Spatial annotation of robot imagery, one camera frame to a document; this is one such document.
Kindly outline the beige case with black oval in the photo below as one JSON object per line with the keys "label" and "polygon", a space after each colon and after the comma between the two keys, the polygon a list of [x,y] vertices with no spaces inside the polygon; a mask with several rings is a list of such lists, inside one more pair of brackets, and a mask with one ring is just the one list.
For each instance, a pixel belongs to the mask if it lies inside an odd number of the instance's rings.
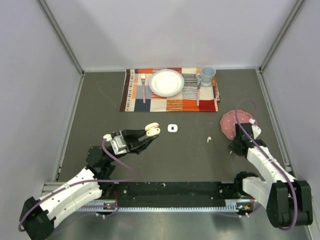
{"label": "beige case with black oval", "polygon": [[150,123],[144,128],[147,137],[154,137],[160,134],[160,124],[157,122]]}

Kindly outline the white glossy charging case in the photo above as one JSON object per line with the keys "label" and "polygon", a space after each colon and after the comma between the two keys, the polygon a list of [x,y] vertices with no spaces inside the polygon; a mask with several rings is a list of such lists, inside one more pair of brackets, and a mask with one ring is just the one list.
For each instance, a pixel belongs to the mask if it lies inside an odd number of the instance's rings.
{"label": "white glossy charging case", "polygon": [[178,126],[176,124],[169,124],[167,126],[167,131],[169,133],[177,133],[178,132]]}

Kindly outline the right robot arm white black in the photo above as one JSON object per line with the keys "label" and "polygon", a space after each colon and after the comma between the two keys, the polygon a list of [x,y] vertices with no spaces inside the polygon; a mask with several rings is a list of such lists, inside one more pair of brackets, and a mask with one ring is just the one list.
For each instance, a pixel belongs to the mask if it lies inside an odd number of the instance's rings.
{"label": "right robot arm white black", "polygon": [[270,154],[266,144],[255,138],[257,126],[235,124],[229,149],[245,157],[259,172],[242,171],[234,179],[233,192],[239,198],[253,197],[266,210],[275,228],[291,229],[313,223],[311,187],[305,180],[297,180]]}

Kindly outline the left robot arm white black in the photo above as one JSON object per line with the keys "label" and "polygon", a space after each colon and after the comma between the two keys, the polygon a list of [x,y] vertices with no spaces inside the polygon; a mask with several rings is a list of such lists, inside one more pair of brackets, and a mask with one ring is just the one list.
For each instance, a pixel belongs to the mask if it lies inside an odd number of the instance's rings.
{"label": "left robot arm white black", "polygon": [[45,240],[69,215],[99,198],[109,198],[117,180],[110,178],[117,162],[127,154],[140,154],[160,134],[158,126],[140,130],[121,130],[105,134],[101,145],[92,146],[87,152],[87,165],[72,179],[54,191],[24,202],[19,218],[18,231],[26,232],[32,240]]}

